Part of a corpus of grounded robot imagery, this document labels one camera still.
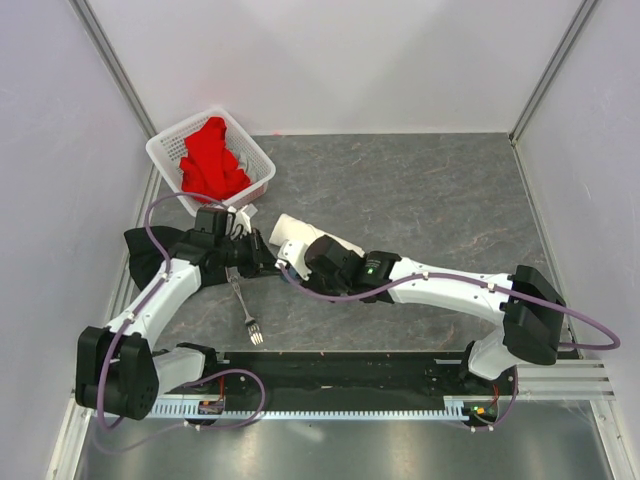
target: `gray floor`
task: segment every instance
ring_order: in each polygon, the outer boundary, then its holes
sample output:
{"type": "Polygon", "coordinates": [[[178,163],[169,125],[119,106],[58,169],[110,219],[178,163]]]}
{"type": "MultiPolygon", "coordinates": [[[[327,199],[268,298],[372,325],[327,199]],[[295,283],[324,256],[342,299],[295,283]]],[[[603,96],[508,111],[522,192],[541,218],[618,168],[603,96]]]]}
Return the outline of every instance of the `gray floor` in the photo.
{"type": "MultiPolygon", "coordinates": [[[[514,157],[504,134],[264,137],[276,164],[255,202],[268,238],[288,213],[365,250],[475,272],[548,272],[514,157]]],[[[168,187],[161,187],[162,193],[168,187]]],[[[154,223],[188,229],[177,200],[154,223]]],[[[294,292],[279,278],[243,282],[243,296],[268,350],[463,350],[488,322],[422,305],[333,305],[294,292]]],[[[254,349],[228,285],[189,299],[158,348],[181,341],[218,350],[254,349]]]]}
{"type": "MultiPolygon", "coordinates": [[[[98,432],[96,441],[122,448],[175,422],[127,421],[114,433],[98,432]]],[[[92,446],[76,478],[612,480],[593,424],[588,403],[519,402],[493,433],[420,421],[266,420],[201,433],[180,428],[116,457],[92,446]]]]}

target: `marble tabletop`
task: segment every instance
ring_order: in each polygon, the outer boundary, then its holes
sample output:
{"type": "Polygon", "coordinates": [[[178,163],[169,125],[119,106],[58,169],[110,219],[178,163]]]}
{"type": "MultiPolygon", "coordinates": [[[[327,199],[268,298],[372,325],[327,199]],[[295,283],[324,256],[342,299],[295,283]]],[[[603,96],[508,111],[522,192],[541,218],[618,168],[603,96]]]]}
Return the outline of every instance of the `marble tabletop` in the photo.
{"type": "MultiPolygon", "coordinates": [[[[365,250],[431,265],[494,273],[548,267],[505,134],[258,137],[277,167],[254,205],[265,239],[281,213],[365,250]]],[[[168,193],[163,184],[159,195],[168,193]]],[[[155,225],[188,229],[174,199],[155,225]]],[[[424,305],[330,304],[279,277],[241,281],[264,343],[254,347],[230,285],[201,290],[176,313],[157,348],[179,342],[230,350],[462,350],[493,326],[424,305]]]]}

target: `fork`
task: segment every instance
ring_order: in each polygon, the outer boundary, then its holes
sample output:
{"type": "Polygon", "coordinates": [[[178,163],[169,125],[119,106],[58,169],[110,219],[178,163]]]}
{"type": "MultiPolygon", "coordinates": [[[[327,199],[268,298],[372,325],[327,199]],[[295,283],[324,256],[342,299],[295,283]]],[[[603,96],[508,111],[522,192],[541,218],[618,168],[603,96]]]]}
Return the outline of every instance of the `fork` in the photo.
{"type": "Polygon", "coordinates": [[[227,268],[227,281],[233,287],[233,291],[236,293],[238,300],[240,300],[240,305],[242,305],[242,310],[244,310],[244,326],[247,327],[247,332],[249,332],[249,338],[251,339],[251,343],[254,345],[258,345],[262,343],[262,333],[260,332],[260,325],[256,322],[256,319],[253,318],[249,311],[247,310],[247,306],[244,303],[244,299],[242,298],[242,292],[240,291],[240,283],[239,283],[239,274],[238,269],[236,267],[227,268]]]}

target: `white plastic basket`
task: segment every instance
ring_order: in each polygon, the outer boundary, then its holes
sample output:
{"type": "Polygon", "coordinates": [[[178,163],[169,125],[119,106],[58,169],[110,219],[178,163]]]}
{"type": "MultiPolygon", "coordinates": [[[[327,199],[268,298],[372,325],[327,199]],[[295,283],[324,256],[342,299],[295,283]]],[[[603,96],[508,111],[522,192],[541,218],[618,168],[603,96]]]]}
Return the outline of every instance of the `white plastic basket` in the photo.
{"type": "MultiPolygon", "coordinates": [[[[171,190],[181,192],[180,159],[187,156],[184,139],[200,130],[211,117],[224,118],[227,124],[227,148],[238,160],[242,157],[248,164],[247,175],[251,179],[251,185],[224,201],[225,205],[240,208],[267,191],[269,180],[276,174],[276,167],[267,154],[224,109],[214,107],[167,128],[147,142],[147,153],[171,190]]],[[[202,206],[202,203],[187,196],[178,197],[178,199],[193,216],[202,206]]]]}

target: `red cloth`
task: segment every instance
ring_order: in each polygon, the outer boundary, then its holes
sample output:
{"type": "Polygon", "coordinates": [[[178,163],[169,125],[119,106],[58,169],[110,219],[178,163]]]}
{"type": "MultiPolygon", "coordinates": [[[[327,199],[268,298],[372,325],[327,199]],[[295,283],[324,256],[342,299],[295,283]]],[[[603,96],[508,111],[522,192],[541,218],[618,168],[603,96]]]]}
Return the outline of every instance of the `red cloth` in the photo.
{"type": "Polygon", "coordinates": [[[211,117],[197,132],[184,139],[188,155],[180,161],[182,191],[226,200],[241,192],[251,180],[227,150],[224,119],[211,117]]]}

